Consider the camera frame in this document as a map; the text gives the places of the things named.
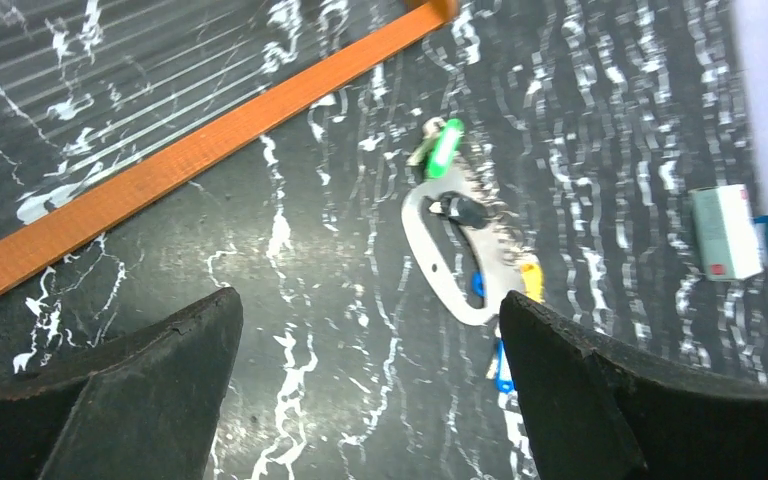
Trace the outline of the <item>yellow key tag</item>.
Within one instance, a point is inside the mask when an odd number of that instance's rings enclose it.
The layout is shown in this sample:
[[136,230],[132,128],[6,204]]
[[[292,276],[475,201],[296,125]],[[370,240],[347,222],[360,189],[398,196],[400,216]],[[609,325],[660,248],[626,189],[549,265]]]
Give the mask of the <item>yellow key tag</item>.
[[538,303],[544,303],[544,274],[538,263],[528,262],[520,266],[525,295]]

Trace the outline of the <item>light blue key tag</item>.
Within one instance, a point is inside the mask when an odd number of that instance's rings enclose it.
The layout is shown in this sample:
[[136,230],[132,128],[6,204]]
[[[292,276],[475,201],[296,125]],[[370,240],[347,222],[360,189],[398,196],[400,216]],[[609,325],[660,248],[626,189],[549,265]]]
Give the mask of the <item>light blue key tag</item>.
[[493,355],[486,371],[486,378],[494,382],[495,388],[500,393],[510,394],[515,390],[504,343],[501,339],[495,340]]

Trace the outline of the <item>green key tag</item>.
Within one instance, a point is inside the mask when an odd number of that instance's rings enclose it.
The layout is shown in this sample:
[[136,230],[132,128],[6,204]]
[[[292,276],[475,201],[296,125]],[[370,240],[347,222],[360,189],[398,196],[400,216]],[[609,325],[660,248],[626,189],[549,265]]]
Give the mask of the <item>green key tag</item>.
[[439,179],[448,172],[463,135],[464,123],[460,119],[452,118],[443,123],[427,157],[425,167],[427,179]]

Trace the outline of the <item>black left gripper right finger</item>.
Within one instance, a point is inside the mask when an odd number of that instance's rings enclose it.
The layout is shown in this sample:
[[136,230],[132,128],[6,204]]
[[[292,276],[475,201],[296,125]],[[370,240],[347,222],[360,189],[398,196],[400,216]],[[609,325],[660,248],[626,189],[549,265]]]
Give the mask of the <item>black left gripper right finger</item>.
[[500,328],[543,479],[768,479],[768,385],[662,359],[518,292]]

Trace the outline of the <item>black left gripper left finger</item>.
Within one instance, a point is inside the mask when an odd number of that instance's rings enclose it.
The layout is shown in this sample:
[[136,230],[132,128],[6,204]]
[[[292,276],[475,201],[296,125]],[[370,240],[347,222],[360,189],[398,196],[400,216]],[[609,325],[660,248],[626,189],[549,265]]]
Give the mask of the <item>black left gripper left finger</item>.
[[0,479],[199,479],[244,324],[220,289],[0,384]]

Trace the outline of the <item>black key fob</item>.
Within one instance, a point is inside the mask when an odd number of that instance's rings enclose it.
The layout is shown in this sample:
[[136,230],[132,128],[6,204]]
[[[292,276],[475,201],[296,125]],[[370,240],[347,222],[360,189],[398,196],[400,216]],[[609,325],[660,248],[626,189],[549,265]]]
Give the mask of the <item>black key fob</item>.
[[442,193],[431,202],[428,210],[460,226],[473,229],[483,229],[490,223],[486,206],[457,191]]

